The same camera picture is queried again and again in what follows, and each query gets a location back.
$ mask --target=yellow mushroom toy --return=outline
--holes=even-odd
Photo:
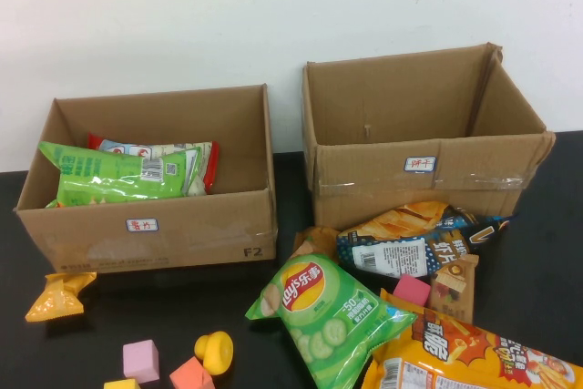
[[[224,374],[233,361],[233,341],[225,332],[201,336],[194,344],[194,355],[210,375]]]

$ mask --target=yellow block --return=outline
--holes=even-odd
[[[103,389],[139,389],[139,384],[134,378],[109,382],[103,385]]]

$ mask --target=white wall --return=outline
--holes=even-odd
[[[582,24],[583,0],[0,0],[0,171],[27,169],[53,97],[267,82],[275,150],[300,150],[306,61],[486,41],[580,129]]]

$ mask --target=cucumber slice image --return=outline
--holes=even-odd
[[[293,341],[297,343],[298,340],[302,337],[303,333],[302,330],[300,330],[299,328],[292,328],[290,330],[290,335]]]
[[[301,336],[300,339],[298,339],[297,341],[297,345],[298,351],[300,351],[300,354],[302,355],[302,359],[304,360],[304,362],[306,363],[313,362],[313,357],[310,354],[310,336],[308,336],[307,334]]]
[[[322,332],[316,332],[310,339],[310,353],[316,359],[327,359],[333,352],[334,349],[324,341]]]
[[[332,318],[322,329],[324,341],[330,346],[339,346],[346,340],[346,324],[343,320]]]

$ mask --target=lay's logo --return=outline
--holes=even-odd
[[[322,295],[324,272],[314,262],[293,264],[281,275],[281,283],[284,285],[283,306],[290,312],[305,310]]]

